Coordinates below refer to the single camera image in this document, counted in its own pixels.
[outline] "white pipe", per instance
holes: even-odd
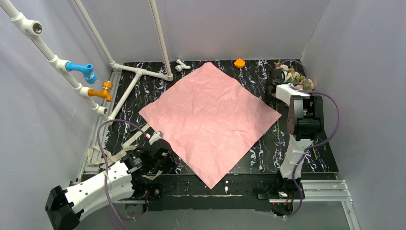
[[[51,49],[45,44],[45,42],[40,37],[35,37],[31,39],[32,42],[37,46],[41,53],[48,59],[48,61],[55,58],[55,54],[52,53]]]
[[[119,102],[117,103],[117,105],[115,106],[115,108],[113,109],[112,113],[110,114],[109,118],[111,120],[115,119],[115,116],[117,116],[117,113],[121,110],[121,107],[123,106],[123,104],[125,103],[125,101],[127,100],[127,97],[130,95],[131,91],[133,90],[133,88],[135,87],[135,84],[137,84],[137,81],[139,80],[139,78],[141,77],[141,75],[143,74],[144,70],[138,71],[133,80],[131,81],[130,85],[128,86],[128,88],[125,90],[123,96],[120,98]]]
[[[97,31],[96,27],[93,24],[93,21],[90,19],[88,12],[86,11],[85,7],[82,4],[81,0],[75,0],[76,5],[79,7],[80,12],[82,13],[83,17],[85,18],[86,22],[88,23],[91,31],[93,32],[94,36],[96,37],[97,41],[99,42],[100,46],[102,47],[104,53],[106,54],[107,58],[109,59],[110,63],[113,63],[113,57],[110,52],[107,50],[106,44],[103,42],[102,38],[100,37],[99,32]]]
[[[134,73],[137,73],[139,71],[142,71],[142,74],[151,76],[151,77],[156,77],[156,78],[161,78],[167,81],[171,81],[169,80],[168,76],[165,74],[161,74],[161,73],[155,73],[155,72],[151,72],[145,69],[141,69],[141,68],[134,68],[134,67],[130,67],[130,66],[123,66],[123,65],[119,65],[119,64],[114,64],[112,66],[114,69],[122,69],[122,70],[127,70],[127,71],[131,71]]]
[[[0,6],[6,11],[10,18],[15,18],[20,13],[9,0],[0,0]]]
[[[155,0],[149,0],[149,5],[151,6],[152,16],[154,17],[155,27],[157,28],[159,43],[161,45],[162,55],[164,56],[165,68],[168,73],[168,78],[169,78],[169,81],[172,81],[173,75],[172,75],[172,71],[170,70],[169,58],[168,58],[168,53],[166,51],[164,34],[163,34],[162,28],[161,28],[161,22],[159,21],[157,4],[155,3]]]
[[[61,60],[55,55],[51,49],[42,40],[40,35],[42,34],[43,28],[40,22],[28,20],[22,13],[14,7],[10,0],[0,0],[0,6],[6,11],[6,13],[11,17],[13,24],[28,38],[35,46],[43,53],[43,55],[48,59],[48,63],[65,79],[72,85],[73,89],[81,95],[84,100],[90,105],[91,109],[94,110],[98,115],[100,115],[104,120],[108,117],[105,115],[107,111],[106,108],[100,107],[92,98],[87,94],[81,94],[83,86],[80,84],[73,75],[65,69],[66,60]]]

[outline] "white wall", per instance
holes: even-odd
[[[94,87],[101,87],[108,61],[70,1],[14,3],[42,22],[42,38],[55,54],[92,63],[99,76]],[[44,209],[49,191],[76,179],[95,114],[1,8],[0,31],[0,229],[50,230]]]
[[[162,61],[148,0],[83,0],[116,62]],[[329,0],[157,0],[171,60],[300,58]]]
[[[302,58],[343,120],[331,141],[362,229],[404,229],[406,2],[332,0]],[[325,103],[327,132],[336,121]]]

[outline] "black marbled table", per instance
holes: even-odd
[[[211,62],[228,76],[237,79],[241,85],[253,95],[262,98],[265,92],[268,71],[275,66],[274,62],[276,61],[277,60],[249,60],[246,61],[246,66],[242,69],[234,67],[232,60]],[[138,112],[147,104],[158,99],[165,90],[175,84],[179,79],[191,73],[194,69],[199,68],[205,62],[206,61],[185,62],[186,65],[190,65],[192,68],[190,70],[183,70],[180,73],[173,72],[174,80],[172,82],[142,76],[116,118],[129,120],[135,124],[146,124]],[[166,74],[162,62],[125,63],[125,65]],[[170,65],[171,69],[174,70],[177,63],[171,62]],[[289,66],[303,73],[303,69],[295,63]],[[119,85],[114,86],[118,87],[115,103],[120,100],[134,76],[135,73],[123,70]],[[269,106],[281,113],[282,117],[254,144],[249,152],[229,171],[229,174],[275,174],[283,162],[284,154],[289,143],[289,133],[286,127],[288,107],[282,102],[270,104]],[[133,135],[129,133],[129,130],[129,126],[125,124],[114,123],[111,125],[105,144],[107,150],[113,154],[118,153],[121,150],[121,145]],[[152,134],[153,130],[150,128],[148,132]],[[319,135],[317,143],[324,139],[326,139],[326,135],[322,133]],[[145,140],[141,138],[135,143],[142,146]],[[337,173],[337,164],[330,146],[327,144],[324,147],[309,151],[306,155],[302,172]],[[173,167],[164,173],[194,175],[194,172],[184,162],[181,162],[179,166]]]

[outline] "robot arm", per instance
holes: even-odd
[[[154,133],[148,147],[129,151],[109,168],[107,187],[111,200],[131,198],[137,191],[145,193],[149,189],[142,175],[153,167],[171,164],[175,158],[169,143],[162,139],[162,133]],[[55,230],[72,230],[90,213],[109,204],[104,178],[105,172],[101,172],[74,186],[65,189],[57,186],[51,190],[45,210]]]
[[[277,99],[289,106],[287,118],[289,145],[273,184],[258,193],[259,199],[281,198],[286,194],[295,194],[296,197],[299,197],[298,193],[301,191],[298,191],[293,179],[300,184],[303,165],[301,159],[306,154],[305,149],[313,144],[318,134],[324,129],[322,97],[293,89],[290,84],[284,82],[284,75],[286,74],[282,69],[271,70],[265,102],[269,103]]]

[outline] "pink paper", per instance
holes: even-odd
[[[139,113],[210,189],[281,116],[210,62]]]

